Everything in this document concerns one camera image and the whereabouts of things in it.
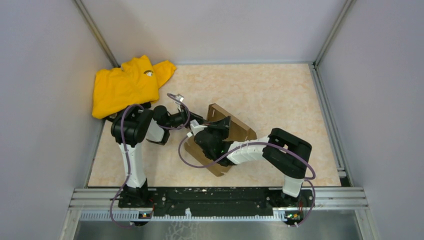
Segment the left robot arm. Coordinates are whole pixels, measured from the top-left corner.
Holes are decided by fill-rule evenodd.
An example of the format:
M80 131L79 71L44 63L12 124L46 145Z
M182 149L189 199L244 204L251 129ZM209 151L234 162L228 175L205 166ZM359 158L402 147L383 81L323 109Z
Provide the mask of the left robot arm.
M117 197L120 208L145 207L150 202L148 180L144 170L142 142L165 145L170 130L188 128L196 120L205 123L206 119L180 106L171 114L163 105L154 109L141 109L133 106L123 110L112 122L111 135L121 150L126 178Z

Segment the brown cardboard box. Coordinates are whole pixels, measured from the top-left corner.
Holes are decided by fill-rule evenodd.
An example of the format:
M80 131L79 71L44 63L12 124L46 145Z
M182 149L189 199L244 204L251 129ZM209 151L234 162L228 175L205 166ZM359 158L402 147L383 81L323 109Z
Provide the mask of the brown cardboard box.
M226 141L244 142L247 140L255 140L257 138L257 134L252 128L225 110L223 107L219 106L217 103L212 103L208 106L206 118L208 122L220 121L228 116L230 116L230 124L228 137L225 138ZM204 155L201 147L195 143L193 136L185 141L183 149L195 159L194 163L196 165L204 166L213 162ZM224 176L230 169L230 165L222 166L218 163L207 168L207 170L216 177Z

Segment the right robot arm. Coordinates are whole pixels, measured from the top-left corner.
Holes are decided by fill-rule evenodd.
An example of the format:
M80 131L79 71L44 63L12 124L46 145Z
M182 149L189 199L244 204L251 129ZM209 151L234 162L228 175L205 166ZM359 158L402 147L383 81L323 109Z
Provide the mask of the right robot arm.
M190 122L194 143L207 159L223 167L252 161L270 163L283 174L283 203L295 206L302 197L301 188L310 167L312 145L281 128L273 128L269 135L262 138L228 140L230 126L230 116L218 121Z

